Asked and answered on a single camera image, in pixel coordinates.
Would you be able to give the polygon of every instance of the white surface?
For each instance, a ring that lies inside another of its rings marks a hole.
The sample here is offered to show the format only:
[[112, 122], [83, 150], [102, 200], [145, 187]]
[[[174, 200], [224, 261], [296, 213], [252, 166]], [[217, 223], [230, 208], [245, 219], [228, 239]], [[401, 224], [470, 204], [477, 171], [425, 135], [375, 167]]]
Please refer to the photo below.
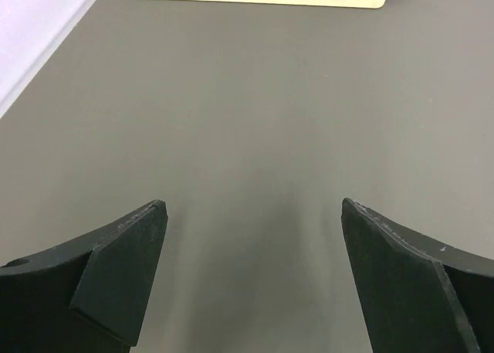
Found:
[[0, 0], [0, 118], [95, 0]]

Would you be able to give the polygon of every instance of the black object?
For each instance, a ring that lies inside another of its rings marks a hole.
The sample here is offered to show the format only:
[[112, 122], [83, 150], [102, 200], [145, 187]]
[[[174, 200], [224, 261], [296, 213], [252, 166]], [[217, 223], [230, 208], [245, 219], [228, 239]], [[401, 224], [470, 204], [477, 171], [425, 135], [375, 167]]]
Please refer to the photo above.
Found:
[[494, 352], [494, 261], [349, 199], [342, 224], [374, 353]]
[[1, 353], [125, 353], [137, 343], [167, 225], [154, 201], [0, 268]]

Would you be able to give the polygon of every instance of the gray surface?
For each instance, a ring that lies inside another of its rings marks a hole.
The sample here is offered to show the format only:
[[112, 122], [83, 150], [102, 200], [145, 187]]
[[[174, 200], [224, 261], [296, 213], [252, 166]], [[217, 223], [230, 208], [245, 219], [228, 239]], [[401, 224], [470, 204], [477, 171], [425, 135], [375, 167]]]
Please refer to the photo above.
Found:
[[0, 120], [0, 260], [159, 198], [135, 352], [371, 351], [343, 197], [494, 256], [491, 0], [98, 0]]

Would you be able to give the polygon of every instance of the black plastic part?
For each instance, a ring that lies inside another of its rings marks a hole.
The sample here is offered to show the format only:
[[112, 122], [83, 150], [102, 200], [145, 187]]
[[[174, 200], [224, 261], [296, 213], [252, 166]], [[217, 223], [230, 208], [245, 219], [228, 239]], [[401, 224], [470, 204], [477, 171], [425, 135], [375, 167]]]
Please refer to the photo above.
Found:
[[154, 201], [0, 267], [0, 352], [122, 353], [137, 343], [167, 225]]
[[349, 199], [342, 224], [374, 353], [494, 351], [494, 261]]

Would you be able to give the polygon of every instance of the gray table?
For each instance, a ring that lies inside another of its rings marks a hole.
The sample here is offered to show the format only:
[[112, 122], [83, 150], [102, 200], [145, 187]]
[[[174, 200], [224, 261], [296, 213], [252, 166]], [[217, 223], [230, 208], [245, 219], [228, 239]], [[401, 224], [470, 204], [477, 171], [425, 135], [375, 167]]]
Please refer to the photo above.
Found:
[[493, 15], [97, 0], [0, 120], [0, 260], [164, 199], [135, 352], [368, 353], [344, 197], [494, 256]]

